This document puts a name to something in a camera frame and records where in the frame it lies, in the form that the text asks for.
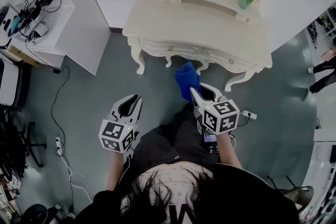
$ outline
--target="green pot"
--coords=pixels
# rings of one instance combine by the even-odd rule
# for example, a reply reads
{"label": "green pot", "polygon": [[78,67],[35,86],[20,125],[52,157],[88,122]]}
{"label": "green pot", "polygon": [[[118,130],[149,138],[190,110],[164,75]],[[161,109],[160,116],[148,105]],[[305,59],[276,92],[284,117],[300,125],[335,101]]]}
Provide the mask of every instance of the green pot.
{"label": "green pot", "polygon": [[238,0],[238,5],[242,9],[247,9],[252,4],[252,2],[253,0]]}

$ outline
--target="carved table leg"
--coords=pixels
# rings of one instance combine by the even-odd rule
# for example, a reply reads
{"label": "carved table leg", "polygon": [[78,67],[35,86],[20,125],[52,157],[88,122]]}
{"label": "carved table leg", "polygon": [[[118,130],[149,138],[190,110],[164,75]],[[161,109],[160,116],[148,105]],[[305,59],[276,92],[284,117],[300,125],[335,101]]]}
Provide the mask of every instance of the carved table leg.
{"label": "carved table leg", "polygon": [[172,65],[172,56],[171,55],[167,55],[166,56],[166,60],[168,63],[166,63],[166,67],[170,67]]}
{"label": "carved table leg", "polygon": [[233,78],[231,78],[230,80],[227,81],[227,83],[225,84],[225,91],[227,92],[231,92],[231,86],[233,84],[237,84],[237,83],[242,83],[244,81],[249,80],[250,78],[252,78],[252,76],[255,74],[256,70],[254,69],[250,69],[247,70],[244,73],[241,73]]}
{"label": "carved table leg", "polygon": [[202,65],[196,70],[196,73],[199,75],[201,74],[201,71],[207,69],[209,66],[209,62],[201,62],[201,63]]}
{"label": "carved table leg", "polygon": [[139,39],[136,37],[129,37],[128,38],[128,45],[131,46],[131,55],[134,61],[139,64],[139,68],[137,69],[137,73],[142,75],[145,71],[145,61],[141,55],[141,46],[139,43]]}

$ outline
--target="power strip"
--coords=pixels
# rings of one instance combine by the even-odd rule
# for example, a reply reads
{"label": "power strip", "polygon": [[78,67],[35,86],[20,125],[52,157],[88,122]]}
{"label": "power strip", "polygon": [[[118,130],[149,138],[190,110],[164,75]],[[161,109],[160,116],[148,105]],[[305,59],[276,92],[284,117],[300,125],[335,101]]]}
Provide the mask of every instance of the power strip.
{"label": "power strip", "polygon": [[256,120],[257,119],[257,114],[253,114],[253,113],[251,113],[251,112],[249,112],[247,110],[243,110],[242,111],[242,115],[245,116],[245,117],[250,117],[250,119],[252,119],[252,120]]}
{"label": "power strip", "polygon": [[62,152],[62,143],[61,143],[61,138],[58,136],[55,138],[56,140],[56,149],[57,149],[57,154],[58,156],[63,156],[63,152]]}

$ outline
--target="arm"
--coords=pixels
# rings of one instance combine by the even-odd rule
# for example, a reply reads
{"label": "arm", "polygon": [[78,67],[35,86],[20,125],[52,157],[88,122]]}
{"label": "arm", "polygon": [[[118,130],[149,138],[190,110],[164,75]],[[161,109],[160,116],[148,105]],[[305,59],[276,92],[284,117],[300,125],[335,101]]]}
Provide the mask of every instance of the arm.
{"label": "arm", "polygon": [[124,168],[124,157],[121,153],[112,152],[110,156],[109,177],[107,181],[107,190],[113,191],[122,175]]}
{"label": "arm", "polygon": [[216,136],[218,151],[220,156],[220,162],[229,164],[237,168],[243,169],[240,164],[235,150],[232,147],[231,139],[228,133],[220,134]]}

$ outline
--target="white cable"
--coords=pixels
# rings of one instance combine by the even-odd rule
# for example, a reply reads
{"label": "white cable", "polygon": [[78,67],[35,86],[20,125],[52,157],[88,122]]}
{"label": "white cable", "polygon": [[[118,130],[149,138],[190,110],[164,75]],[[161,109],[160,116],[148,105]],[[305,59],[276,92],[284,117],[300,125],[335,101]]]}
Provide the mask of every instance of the white cable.
{"label": "white cable", "polygon": [[232,135],[230,135],[230,134],[229,134],[229,136],[230,136],[230,139],[233,140],[233,141],[235,142],[235,143],[232,145],[232,147],[235,148],[235,146],[236,146],[236,144],[237,144],[236,139],[235,139]]}
{"label": "white cable", "polygon": [[63,156],[61,156],[61,158],[62,158],[63,162],[65,163],[65,165],[68,167],[68,169],[71,171],[71,174],[69,175],[69,181],[70,181],[71,186],[75,187],[75,188],[81,188],[81,189],[83,189],[85,191],[86,195],[89,197],[90,202],[93,202],[93,200],[91,200],[91,198],[90,198],[90,196],[89,196],[89,194],[88,194],[88,192],[86,191],[85,188],[76,186],[73,183],[71,183],[71,176],[72,176],[73,172],[72,172],[71,168],[68,166],[67,162],[64,160]]}

